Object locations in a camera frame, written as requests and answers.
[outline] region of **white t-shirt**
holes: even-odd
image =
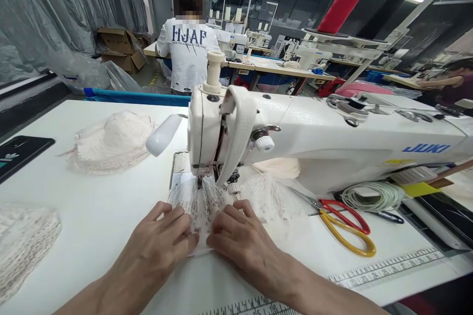
[[[207,52],[220,52],[217,36],[210,27],[198,20],[175,18],[163,25],[157,47],[162,57],[171,53],[171,88],[181,92],[190,92],[207,80]]]

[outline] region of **smartphone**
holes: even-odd
[[[54,143],[51,138],[18,135],[0,145],[0,184]]]

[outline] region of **curtain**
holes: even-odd
[[[0,84],[72,51],[92,55],[98,27],[148,31],[143,0],[0,0]]]

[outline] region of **cardboard box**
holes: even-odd
[[[100,56],[103,62],[112,61],[129,74],[138,73],[144,65],[144,60],[140,52],[135,52],[132,55],[103,53],[100,54]]]
[[[138,39],[138,42],[141,44],[142,48],[146,48],[151,44],[151,37],[147,34],[135,33],[135,37]]]
[[[134,54],[136,52],[133,41],[138,39],[129,30],[101,27],[97,30],[98,36],[103,39],[108,49],[122,54]]]

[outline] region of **measuring tape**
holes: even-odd
[[[435,247],[418,249],[384,260],[355,267],[348,271],[325,277],[329,281],[353,291],[363,291],[408,274],[432,267],[445,256]],[[199,315],[297,315],[294,309],[257,296],[237,303],[217,308]]]

